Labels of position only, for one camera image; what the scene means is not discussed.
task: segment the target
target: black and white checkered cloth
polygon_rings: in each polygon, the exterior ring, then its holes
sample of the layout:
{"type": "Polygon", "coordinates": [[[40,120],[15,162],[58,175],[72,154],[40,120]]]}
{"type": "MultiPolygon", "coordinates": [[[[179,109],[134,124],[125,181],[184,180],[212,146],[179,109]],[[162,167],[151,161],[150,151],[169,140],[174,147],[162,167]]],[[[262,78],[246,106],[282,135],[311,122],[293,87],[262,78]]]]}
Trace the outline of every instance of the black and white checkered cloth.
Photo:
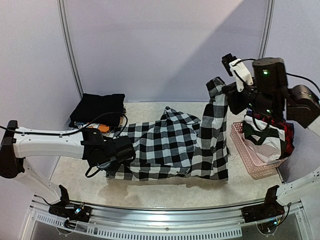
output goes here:
{"type": "Polygon", "coordinates": [[[228,180],[224,85],[220,78],[206,84],[210,101],[202,121],[167,106],[158,121],[129,124],[121,135],[131,139],[136,158],[110,164],[105,169],[107,177],[132,181],[191,176],[228,180]]]}

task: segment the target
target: ventilation grille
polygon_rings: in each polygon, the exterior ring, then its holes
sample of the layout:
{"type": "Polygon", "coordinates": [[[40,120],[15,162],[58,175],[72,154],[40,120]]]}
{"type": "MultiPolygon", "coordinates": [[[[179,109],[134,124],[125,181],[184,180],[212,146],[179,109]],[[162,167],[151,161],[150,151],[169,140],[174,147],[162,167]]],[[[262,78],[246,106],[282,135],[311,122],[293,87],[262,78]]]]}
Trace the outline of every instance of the ventilation grille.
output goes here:
{"type": "MultiPolygon", "coordinates": [[[[55,216],[38,212],[36,219],[39,222],[64,229],[64,220],[58,219],[55,216]]],[[[92,226],[91,224],[83,222],[81,222],[80,224],[87,226],[86,228],[84,228],[85,232],[78,230],[75,230],[75,232],[108,240],[224,240],[242,237],[242,231],[240,227],[234,227],[227,230],[210,231],[205,233],[145,234],[129,231],[113,231],[101,226],[92,226]]]]}

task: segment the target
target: white wall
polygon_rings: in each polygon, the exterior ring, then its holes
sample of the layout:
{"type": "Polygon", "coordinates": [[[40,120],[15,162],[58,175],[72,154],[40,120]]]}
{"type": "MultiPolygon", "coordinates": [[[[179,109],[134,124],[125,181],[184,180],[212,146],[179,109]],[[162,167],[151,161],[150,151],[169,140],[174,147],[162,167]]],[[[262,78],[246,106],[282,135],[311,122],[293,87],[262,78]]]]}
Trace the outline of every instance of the white wall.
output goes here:
{"type": "MultiPolygon", "coordinates": [[[[56,0],[0,2],[0,125],[65,129],[79,102],[56,0]]],[[[56,157],[32,159],[49,177],[56,157]]],[[[0,239],[17,240],[33,193],[0,177],[0,239]]]]}
{"type": "Polygon", "coordinates": [[[221,57],[257,57],[268,0],[66,0],[84,92],[207,101],[221,57]]]}
{"type": "MultiPolygon", "coordinates": [[[[286,71],[312,79],[320,86],[320,1],[281,0],[275,1],[267,57],[284,59],[286,71]]],[[[318,96],[319,92],[308,82],[288,77],[289,86],[303,84],[318,96]]],[[[287,182],[292,182],[320,166],[320,139],[294,124],[295,150],[281,172],[287,182]]]]}

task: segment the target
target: folded black cloth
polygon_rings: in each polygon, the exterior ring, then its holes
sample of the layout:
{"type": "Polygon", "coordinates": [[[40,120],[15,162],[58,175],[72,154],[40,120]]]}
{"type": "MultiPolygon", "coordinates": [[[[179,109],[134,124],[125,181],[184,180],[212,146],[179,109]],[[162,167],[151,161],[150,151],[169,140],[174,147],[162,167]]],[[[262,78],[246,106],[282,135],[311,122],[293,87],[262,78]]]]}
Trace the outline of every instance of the folded black cloth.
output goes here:
{"type": "MultiPolygon", "coordinates": [[[[101,114],[111,112],[124,113],[124,99],[124,94],[99,96],[84,93],[78,106],[70,115],[71,123],[90,123],[101,114]]],[[[99,117],[94,123],[118,127],[121,116],[121,114],[106,114],[99,117]]]]}

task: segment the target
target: pink plastic basket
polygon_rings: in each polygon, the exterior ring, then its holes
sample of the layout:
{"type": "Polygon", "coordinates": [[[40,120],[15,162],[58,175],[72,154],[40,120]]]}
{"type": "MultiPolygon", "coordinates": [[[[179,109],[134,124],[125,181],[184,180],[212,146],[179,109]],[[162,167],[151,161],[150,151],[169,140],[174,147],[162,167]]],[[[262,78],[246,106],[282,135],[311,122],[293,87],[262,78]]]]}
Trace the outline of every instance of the pink plastic basket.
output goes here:
{"type": "Polygon", "coordinates": [[[231,126],[231,138],[238,150],[246,170],[255,180],[277,174],[276,168],[286,159],[265,163],[248,148],[242,140],[242,121],[234,122],[231,126]]]}

